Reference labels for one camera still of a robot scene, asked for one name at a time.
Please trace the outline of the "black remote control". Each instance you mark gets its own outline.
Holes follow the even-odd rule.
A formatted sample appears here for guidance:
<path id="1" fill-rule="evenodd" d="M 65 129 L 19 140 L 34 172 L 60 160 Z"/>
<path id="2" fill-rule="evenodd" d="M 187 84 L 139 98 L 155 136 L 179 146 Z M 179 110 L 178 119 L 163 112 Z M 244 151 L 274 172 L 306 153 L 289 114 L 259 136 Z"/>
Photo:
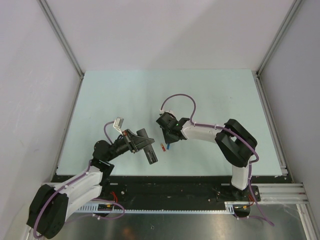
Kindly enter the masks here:
<path id="1" fill-rule="evenodd" d="M 146 132 L 146 130 L 144 128 L 138 130 L 137 132 L 137 135 L 140 136 L 140 137 L 144 137 L 144 138 L 148 138 L 148 134 Z M 149 162 L 150 165 L 158 162 L 158 159 L 157 159 L 157 156 L 156 156 L 156 153 L 152 147 L 151 144 L 149 144 L 148 146 L 146 146 L 144 149 L 143 149 L 145 155 L 146 155 L 146 158 Z"/>

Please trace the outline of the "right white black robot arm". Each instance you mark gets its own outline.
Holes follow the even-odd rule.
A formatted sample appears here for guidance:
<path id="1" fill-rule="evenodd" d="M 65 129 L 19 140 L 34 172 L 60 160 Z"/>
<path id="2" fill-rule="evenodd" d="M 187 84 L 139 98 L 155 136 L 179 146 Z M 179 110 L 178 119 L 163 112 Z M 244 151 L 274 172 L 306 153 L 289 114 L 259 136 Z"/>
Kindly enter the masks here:
<path id="1" fill-rule="evenodd" d="M 250 158 L 256 154 L 257 140 L 235 119 L 224 126 L 192 123 L 189 118 L 177 120 L 172 113 L 164 112 L 156 120 L 166 144 L 182 140 L 201 140 L 217 144 L 225 159 L 232 165 L 230 186 L 217 188 L 223 200 L 249 199 L 251 179 Z"/>

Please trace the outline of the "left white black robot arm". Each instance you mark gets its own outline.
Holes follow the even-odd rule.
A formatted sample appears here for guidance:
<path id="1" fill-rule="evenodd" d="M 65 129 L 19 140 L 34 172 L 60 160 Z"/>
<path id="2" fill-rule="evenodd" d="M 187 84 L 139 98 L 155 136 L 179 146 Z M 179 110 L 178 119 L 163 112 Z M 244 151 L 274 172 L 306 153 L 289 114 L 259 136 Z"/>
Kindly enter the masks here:
<path id="1" fill-rule="evenodd" d="M 92 159 L 84 171 L 56 185 L 43 184 L 30 206 L 26 224 L 33 229 L 33 237 L 52 239 L 68 218 L 87 202 L 105 200 L 111 188 L 106 184 L 114 165 L 110 162 L 120 155 L 149 149 L 154 139 L 145 129 L 133 133 L 124 130 L 113 143 L 99 140 L 93 147 Z"/>

